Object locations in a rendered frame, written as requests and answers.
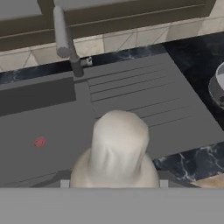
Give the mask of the grey sink with drainboard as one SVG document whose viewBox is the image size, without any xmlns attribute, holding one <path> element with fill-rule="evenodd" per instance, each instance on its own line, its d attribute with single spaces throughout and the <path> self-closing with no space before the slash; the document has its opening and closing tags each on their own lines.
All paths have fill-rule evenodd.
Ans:
<svg viewBox="0 0 224 224">
<path fill-rule="evenodd" d="M 73 72 L 44 67 L 0 75 L 0 187 L 68 172 L 110 110 L 137 114 L 161 158 L 224 141 L 224 130 L 167 53 Z"/>
</svg>

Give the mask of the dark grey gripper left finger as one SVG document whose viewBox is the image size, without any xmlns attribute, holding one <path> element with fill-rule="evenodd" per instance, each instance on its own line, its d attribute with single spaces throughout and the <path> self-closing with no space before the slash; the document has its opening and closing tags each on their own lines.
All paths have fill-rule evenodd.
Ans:
<svg viewBox="0 0 224 224">
<path fill-rule="evenodd" d="M 58 171 L 39 184 L 40 187 L 69 187 L 71 171 Z"/>
</svg>

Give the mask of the grey tap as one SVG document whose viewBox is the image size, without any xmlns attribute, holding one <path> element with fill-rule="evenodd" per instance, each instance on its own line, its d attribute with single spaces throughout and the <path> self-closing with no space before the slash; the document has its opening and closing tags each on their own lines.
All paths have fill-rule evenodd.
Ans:
<svg viewBox="0 0 224 224">
<path fill-rule="evenodd" d="M 91 57 L 81 59 L 77 54 L 69 27 L 66 24 L 65 12 L 58 5 L 55 5 L 53 9 L 53 22 L 58 56 L 62 59 L 68 58 L 74 76 L 82 77 L 84 68 L 92 66 L 93 61 Z"/>
</svg>

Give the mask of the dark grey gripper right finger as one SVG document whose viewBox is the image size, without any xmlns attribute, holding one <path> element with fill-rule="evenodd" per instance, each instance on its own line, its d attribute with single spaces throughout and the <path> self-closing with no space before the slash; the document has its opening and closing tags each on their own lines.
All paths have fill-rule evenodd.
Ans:
<svg viewBox="0 0 224 224">
<path fill-rule="evenodd" d="M 160 181 L 160 186 L 162 188 L 192 187 L 192 185 L 189 184 L 188 182 L 176 179 L 176 177 L 169 171 L 158 171 L 157 173 Z"/>
</svg>

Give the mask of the brown window frame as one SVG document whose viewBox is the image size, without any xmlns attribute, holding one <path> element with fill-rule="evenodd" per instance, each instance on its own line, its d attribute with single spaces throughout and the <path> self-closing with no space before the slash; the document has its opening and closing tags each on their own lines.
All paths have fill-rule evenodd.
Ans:
<svg viewBox="0 0 224 224">
<path fill-rule="evenodd" d="M 0 51 L 52 43 L 53 8 L 65 12 L 76 38 L 210 15 L 216 0 L 37 0 L 40 13 L 0 18 Z"/>
</svg>

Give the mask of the beige mushroom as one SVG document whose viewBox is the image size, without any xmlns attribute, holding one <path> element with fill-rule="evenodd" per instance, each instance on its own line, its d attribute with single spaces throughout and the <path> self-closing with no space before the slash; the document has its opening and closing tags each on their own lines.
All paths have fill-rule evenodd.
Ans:
<svg viewBox="0 0 224 224">
<path fill-rule="evenodd" d="M 147 124 L 136 114 L 112 110 L 94 124 L 91 147 L 76 162 L 75 188 L 158 188 L 158 173 L 146 150 Z"/>
</svg>

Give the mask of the silver pot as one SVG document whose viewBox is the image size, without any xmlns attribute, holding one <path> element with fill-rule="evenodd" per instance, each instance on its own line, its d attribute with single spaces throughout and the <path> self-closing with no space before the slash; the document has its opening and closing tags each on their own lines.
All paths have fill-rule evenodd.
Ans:
<svg viewBox="0 0 224 224">
<path fill-rule="evenodd" d="M 219 64 L 209 81 L 208 91 L 213 101 L 224 110 L 224 61 Z"/>
</svg>

